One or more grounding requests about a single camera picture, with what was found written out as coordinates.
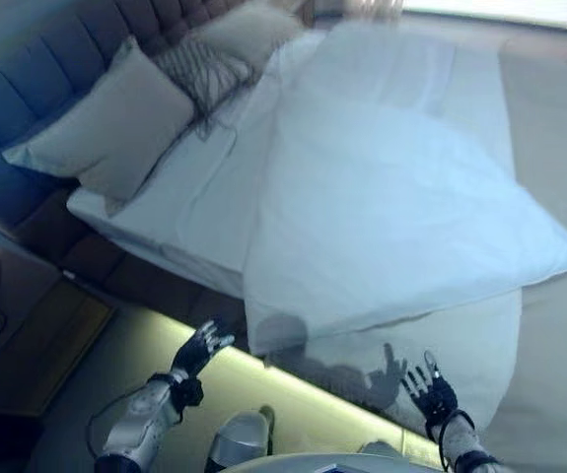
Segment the cable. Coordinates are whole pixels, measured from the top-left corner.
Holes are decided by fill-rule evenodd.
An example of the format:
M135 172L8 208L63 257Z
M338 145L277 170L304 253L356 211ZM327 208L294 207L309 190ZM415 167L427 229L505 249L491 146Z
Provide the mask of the cable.
M88 419L88 422L86 423L85 438L86 438L86 449L88 450L88 452L90 453L90 455L93 457L94 460L96 460L99 456L97 455L97 453L95 452L95 448L93 447L93 423L99 417L104 415L108 410L110 410L112 407L114 407L117 403L119 403L123 399L126 399L130 396L133 396L134 394L136 394L138 391L140 391L144 387L145 387L145 384L138 386L136 388L130 389L129 391L127 391L123 394L120 394L119 396L117 396L117 397L113 398L111 401L109 401L108 404L106 404L104 407L102 407L98 412L96 412L95 414L90 416L90 418Z
M441 431L439 432L439 456L441 457L441 466L443 466L443 471L448 471L450 468L450 464L446 462L445 452L443 449L443 438L445 436L445 430L447 429L450 422L458 416L462 416L469 423L472 429L475 430L476 428L469 415L461 409L455 409L454 411L452 411L452 413L450 413L448 417L446 417L445 421L443 421L443 425L441 426Z

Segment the white bedsheet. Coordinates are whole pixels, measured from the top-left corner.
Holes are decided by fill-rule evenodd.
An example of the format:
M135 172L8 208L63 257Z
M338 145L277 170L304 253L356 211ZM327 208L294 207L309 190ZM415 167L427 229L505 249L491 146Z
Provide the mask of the white bedsheet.
M263 157L259 147L264 146L258 139L250 139L250 133L262 136L259 127L269 126L265 118L268 107L275 104L281 81L277 68L300 67L322 37L310 32L288 43L273 56L255 90L220 111L218 116L240 131L227 157L220 158L232 147L234 134L215 127L208 142L190 136L169 151L156 177L114 217L106 216L100 196L83 189L69 199L71 212L144 259L212 289L242 297L242 270L258 191L256 176ZM431 101L438 114L471 131L512 173L507 110L496 54L457 49L448 79L445 94ZM434 91L429 89L430 97L438 94ZM384 343L391 343L396 357L415 363L424 349L432 348L457 389L461 405L484 428L513 373L520 312L521 295L514 292L398 325L310 343L304 353L306 359L315 362L310 370L297 364L298 358L286 354L279 354L274 361L329 388L333 388L333 382L328 375L334 373L329 369L345 367L360 375L362 387L368 387L372 373L387 367ZM473 323L464 324L467 318ZM462 330L457 338L453 327L459 324ZM360 398L355 393L360 385L348 382L342 371L337 375L342 387L338 393L349 399ZM403 393L388 413L420 431L420 418Z
M286 44L272 59L277 71L301 67L324 35L308 32ZM266 72L253 90L223 105L208 139L191 133L176 143L116 215L109 217L104 198L83 188L68 209L125 250L241 298L257 176L280 85L278 75Z

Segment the gray patterned pillow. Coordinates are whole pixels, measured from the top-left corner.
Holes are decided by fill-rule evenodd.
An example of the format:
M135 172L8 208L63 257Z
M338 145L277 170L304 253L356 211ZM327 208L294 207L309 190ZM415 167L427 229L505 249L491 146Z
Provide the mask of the gray patterned pillow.
M204 119L253 77L252 67L241 59L191 36L152 60L190 96L199 117Z

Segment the bedside table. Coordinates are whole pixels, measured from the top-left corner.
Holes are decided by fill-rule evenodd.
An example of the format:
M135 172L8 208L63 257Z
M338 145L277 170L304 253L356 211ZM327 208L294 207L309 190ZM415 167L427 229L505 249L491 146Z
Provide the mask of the bedside table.
M0 248L0 414L39 418L111 314L54 267Z

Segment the nightstand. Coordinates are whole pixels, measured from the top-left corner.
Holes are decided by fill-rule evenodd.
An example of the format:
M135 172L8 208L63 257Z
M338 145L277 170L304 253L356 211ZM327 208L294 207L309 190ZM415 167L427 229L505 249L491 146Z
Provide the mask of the nightstand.
M0 248L0 460L29 454L50 401L112 312L52 266Z

